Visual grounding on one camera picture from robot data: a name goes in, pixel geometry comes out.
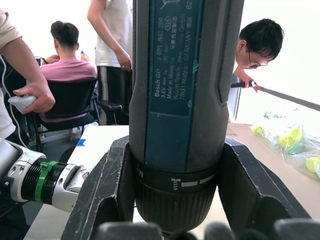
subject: pink shirt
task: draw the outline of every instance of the pink shirt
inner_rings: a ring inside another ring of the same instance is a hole
[[[43,65],[40,69],[45,79],[51,81],[89,80],[97,77],[97,70],[93,65],[87,61],[80,61],[76,57],[64,58],[55,63]],[[39,115],[45,123],[58,123],[80,118],[85,114],[59,119],[48,119],[44,113]]]

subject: table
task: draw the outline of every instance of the table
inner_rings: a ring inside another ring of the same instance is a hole
[[[84,146],[75,148],[68,163],[94,167],[114,140],[128,134],[128,126],[89,126],[81,138],[85,139]],[[285,163],[260,142],[245,124],[229,124],[226,137],[245,144],[257,159],[278,175],[309,215],[314,219],[320,219],[320,207],[318,207],[320,203],[320,181],[304,175]],[[69,213],[44,205],[25,240],[59,240],[68,218]],[[135,212],[133,221],[140,222],[143,219]],[[228,224],[218,191],[214,196],[207,218],[191,232],[199,239],[203,239],[206,225],[213,221]]]

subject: blue object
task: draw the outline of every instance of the blue object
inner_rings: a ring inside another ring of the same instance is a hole
[[[84,143],[85,143],[85,139],[80,139],[79,141],[78,141],[78,144],[76,145],[77,147],[82,147],[82,146],[84,146]]]

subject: green ring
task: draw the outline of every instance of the green ring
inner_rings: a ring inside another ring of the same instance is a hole
[[[36,183],[35,191],[34,191],[34,198],[36,202],[41,203],[41,192],[42,187],[45,184],[45,180],[47,178],[48,173],[50,173],[52,167],[56,165],[57,161],[51,161],[51,162],[42,162],[40,163],[40,169],[41,173],[38,179],[38,182]]]

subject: black hair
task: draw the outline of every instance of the black hair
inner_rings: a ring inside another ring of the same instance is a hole
[[[239,38],[246,41],[250,52],[274,60],[282,48],[284,31],[275,21],[264,18],[245,26]]]
[[[62,47],[74,48],[78,43],[79,30],[69,22],[56,21],[52,23],[51,34]]]

